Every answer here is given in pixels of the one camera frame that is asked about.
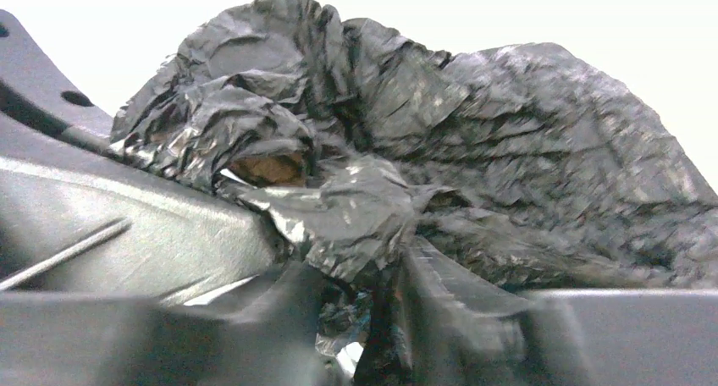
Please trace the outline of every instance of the wrinkled plastic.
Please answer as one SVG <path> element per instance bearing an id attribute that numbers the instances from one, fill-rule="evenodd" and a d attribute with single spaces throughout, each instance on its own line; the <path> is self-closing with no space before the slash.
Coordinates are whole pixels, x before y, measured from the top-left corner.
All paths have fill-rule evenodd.
<path id="1" fill-rule="evenodd" d="M 352 342 L 364 345 L 370 331 L 372 307 L 372 297 L 367 291 L 360 291 L 353 297 L 346 293 L 334 298 L 324 297 L 317 350 L 326 356 L 336 356 Z"/>
<path id="2" fill-rule="evenodd" d="M 507 289 L 718 283 L 715 192 L 651 108 L 555 44 L 431 52 L 256 0 L 189 35 L 111 139 L 357 287 L 417 234 Z"/>

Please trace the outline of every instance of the black plastic bag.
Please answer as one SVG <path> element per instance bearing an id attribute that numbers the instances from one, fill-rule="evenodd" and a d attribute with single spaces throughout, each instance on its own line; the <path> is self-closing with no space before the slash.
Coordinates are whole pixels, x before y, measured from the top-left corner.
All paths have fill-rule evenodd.
<path id="1" fill-rule="evenodd" d="M 360 287 L 415 234 L 510 290 L 718 281 L 715 192 L 651 108 L 550 43 L 431 52 L 256 0 L 188 36 L 112 141 Z"/>

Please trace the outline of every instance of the gray plastic surface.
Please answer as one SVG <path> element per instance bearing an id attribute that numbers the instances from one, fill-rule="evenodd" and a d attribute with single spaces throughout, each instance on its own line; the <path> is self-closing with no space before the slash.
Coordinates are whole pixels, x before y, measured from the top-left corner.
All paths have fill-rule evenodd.
<path id="1" fill-rule="evenodd" d="M 103 152 L 112 117 L 92 104 L 23 25 L 1 9 L 0 26 L 0 111 L 46 135 Z"/>
<path id="2" fill-rule="evenodd" d="M 314 350 L 322 286 L 318 270 L 292 261 L 224 313 L 138 297 L 0 292 L 0 384 L 324 386 Z"/>
<path id="3" fill-rule="evenodd" d="M 396 294 L 414 384 L 526 385 L 519 319 L 531 301 L 475 276 L 426 240 L 404 253 Z"/>
<path id="4" fill-rule="evenodd" d="M 718 291 L 546 290 L 524 326 L 530 359 L 567 386 L 712 386 Z"/>
<path id="5" fill-rule="evenodd" d="M 278 244 L 241 207 L 48 138 L 2 113 L 0 134 L 5 289 L 121 292 L 179 304 L 274 262 Z M 57 257 L 61 252 L 69 257 Z"/>

